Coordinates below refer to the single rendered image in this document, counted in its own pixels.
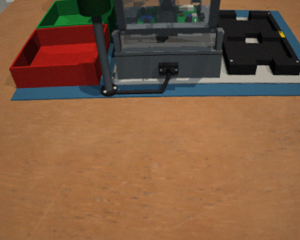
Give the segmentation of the red open-top bin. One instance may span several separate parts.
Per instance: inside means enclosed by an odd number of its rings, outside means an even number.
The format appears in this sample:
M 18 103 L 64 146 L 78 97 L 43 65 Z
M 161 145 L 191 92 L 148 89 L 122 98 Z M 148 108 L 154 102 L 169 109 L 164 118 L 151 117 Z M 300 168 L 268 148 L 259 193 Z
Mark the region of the red open-top bin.
M 35 29 L 9 70 L 18 89 L 99 85 L 93 25 Z

